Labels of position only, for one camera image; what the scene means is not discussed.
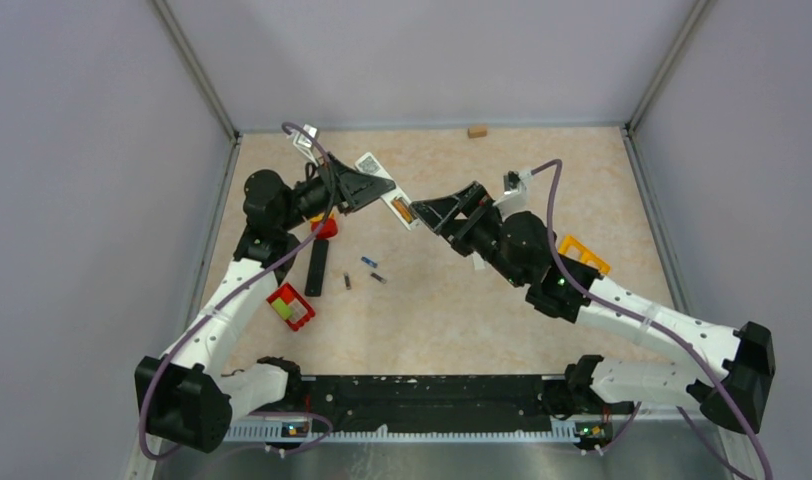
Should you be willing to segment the orange battery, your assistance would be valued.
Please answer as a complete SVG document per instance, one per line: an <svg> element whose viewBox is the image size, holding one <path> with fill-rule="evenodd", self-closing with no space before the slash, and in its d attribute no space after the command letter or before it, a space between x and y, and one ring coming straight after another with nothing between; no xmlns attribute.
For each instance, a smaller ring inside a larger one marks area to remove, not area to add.
<svg viewBox="0 0 812 480"><path fill-rule="evenodd" d="M410 224L413 221L413 217L411 211L409 210L408 204L403 200L402 197L397 197L392 200L392 205L395 207L401 218L407 223Z"/></svg>

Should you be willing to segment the white remote control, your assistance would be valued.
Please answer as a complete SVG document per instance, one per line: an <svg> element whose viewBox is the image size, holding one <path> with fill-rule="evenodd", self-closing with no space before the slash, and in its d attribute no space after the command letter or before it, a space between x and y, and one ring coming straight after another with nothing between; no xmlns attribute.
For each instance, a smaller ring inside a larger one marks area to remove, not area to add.
<svg viewBox="0 0 812 480"><path fill-rule="evenodd" d="M385 169L385 167L380 163L380 161L371 152L366 152L364 155L359 157L354 162L354 166L356 167L356 169L358 171L361 171L363 173L371 174L371 175L374 175L376 177L385 178L385 179L389 179L389 180L394 181L396 183L396 188L393 191L384 194L381 197L381 200L389 208L389 210L393 213L393 215L397 218L397 220L407 230L412 231L412 230L414 230L415 228L417 228L418 226L421 225L420 220L412 213L412 211L410 209L411 199L409 198L409 196L405 193L405 191L399 186L399 184L394 180L394 178L388 173L388 171ZM401 216L399 215L399 213L397 212L395 207L392 205L392 200L397 198L397 197L402 197L403 200L409 206L409 210L411 211L411 214L412 214L412 217L413 217L413 221L410 224L407 224L401 218Z"/></svg>

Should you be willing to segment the white battery cover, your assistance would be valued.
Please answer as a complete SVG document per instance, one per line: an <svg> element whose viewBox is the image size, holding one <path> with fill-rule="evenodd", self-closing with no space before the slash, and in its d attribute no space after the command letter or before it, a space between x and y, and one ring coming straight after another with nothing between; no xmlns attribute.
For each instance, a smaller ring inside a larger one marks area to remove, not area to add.
<svg viewBox="0 0 812 480"><path fill-rule="evenodd" d="M479 255L473 254L471 259L476 271L484 270L486 268L485 261Z"/></svg>

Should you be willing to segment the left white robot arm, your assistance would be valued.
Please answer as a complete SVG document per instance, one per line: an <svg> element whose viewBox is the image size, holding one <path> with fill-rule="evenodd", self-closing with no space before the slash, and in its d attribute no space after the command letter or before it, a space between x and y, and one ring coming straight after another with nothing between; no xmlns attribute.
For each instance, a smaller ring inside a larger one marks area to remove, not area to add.
<svg viewBox="0 0 812 480"><path fill-rule="evenodd" d="M295 364L266 360L224 376L230 353L253 314L281 286L295 256L315 238L298 240L293 229L333 210L356 212L396 187L394 180L359 171L331 154L294 186L269 169L247 178L246 226L219 288L174 344L136 367L138 440L148 459L163 457L150 450L149 437L209 453L232 422L251 412L270 405L285 414L299 407L303 388Z"/></svg>

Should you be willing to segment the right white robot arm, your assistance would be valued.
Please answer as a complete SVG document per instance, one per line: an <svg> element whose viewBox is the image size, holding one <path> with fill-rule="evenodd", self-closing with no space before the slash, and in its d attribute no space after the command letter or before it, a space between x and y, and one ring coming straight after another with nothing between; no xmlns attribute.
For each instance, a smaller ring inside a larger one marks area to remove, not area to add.
<svg viewBox="0 0 812 480"><path fill-rule="evenodd" d="M603 329L669 358L631 364L586 355L565 372L568 397L582 412L604 403L696 406L714 424L759 433L776 361L771 331L748 321L716 325L664 307L621 287L596 268L557 252L555 235L530 211L503 216L473 182L437 199L414 201L411 213L462 256L476 254L550 318Z"/></svg>

